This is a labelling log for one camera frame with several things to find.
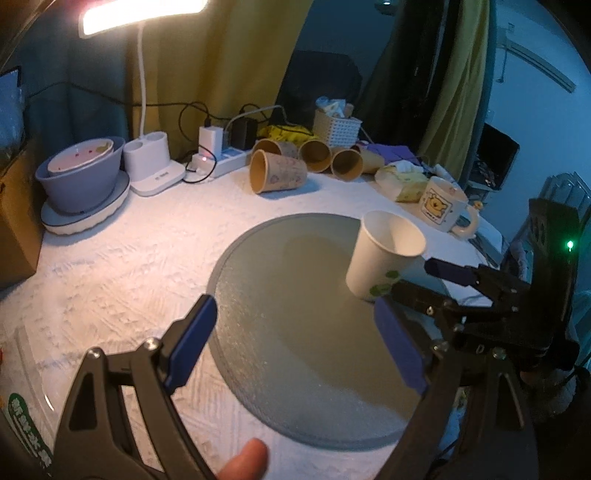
plastic bag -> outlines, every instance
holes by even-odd
[[[316,106],[320,108],[328,116],[334,116],[336,118],[346,118],[346,100],[329,100],[328,97],[319,97],[316,100]]]

textured white blanket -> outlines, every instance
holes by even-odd
[[[427,236],[428,257],[462,265],[483,262],[470,244],[428,227],[413,217],[412,206],[392,203],[378,189],[374,182],[343,183],[312,174],[303,189],[256,196],[243,168],[210,183],[179,184],[152,198],[131,193],[113,218],[90,231],[46,234],[36,275],[0,301],[6,356],[0,394],[21,393],[52,445],[50,436],[84,352],[92,346],[107,353],[135,349],[146,337],[160,336],[205,292],[224,250],[242,233],[279,216],[326,212],[360,218],[370,210],[388,210],[416,221]],[[476,293],[448,288],[457,299]],[[126,401],[144,460],[156,466],[131,389]],[[174,401],[214,470],[253,436],[271,448],[269,480],[373,478],[393,448],[328,452],[280,436],[238,403],[208,349]]]

paper cup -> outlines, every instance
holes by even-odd
[[[425,236],[410,220],[388,212],[367,213],[347,270],[349,290],[357,298],[375,301],[390,291],[426,248]]]
[[[292,190],[306,183],[308,169],[303,160],[264,150],[252,154],[250,178],[255,193]]]
[[[375,174],[380,168],[386,165],[386,160],[382,155],[378,155],[371,150],[353,145],[351,149],[360,153],[363,158],[363,173]]]
[[[308,140],[300,147],[298,158],[306,162],[309,171],[320,173],[330,167],[332,152],[323,141]]]
[[[279,142],[270,138],[263,138],[255,143],[252,152],[264,150],[265,152],[283,155],[284,157],[297,158],[297,147],[291,142]]]
[[[335,148],[330,169],[339,180],[353,181],[363,173],[363,158],[356,150]]]

blue gripper pad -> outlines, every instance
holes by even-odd
[[[427,389],[423,357],[383,297],[375,301],[374,321],[404,383],[422,395]]]
[[[217,321],[217,304],[213,297],[204,296],[187,317],[192,320],[170,355],[168,376],[164,389],[169,395],[189,381],[191,372],[211,335]]]

yellow cloth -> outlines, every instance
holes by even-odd
[[[443,88],[419,153],[441,164],[456,179],[472,139],[484,81],[490,0],[462,0],[460,18]]]
[[[276,125],[261,128],[258,131],[258,136],[270,138],[278,142],[291,142],[296,147],[302,146],[308,140],[318,138],[306,127],[278,127]]]
[[[205,102],[233,117],[245,103],[273,105],[312,0],[215,0],[196,15],[146,23],[144,57],[148,103]],[[134,63],[134,101],[139,81]],[[178,131],[181,107],[148,108],[146,132],[168,133],[173,157],[194,148]],[[140,108],[133,112],[134,133]],[[183,130],[197,140],[205,115],[193,108]]]

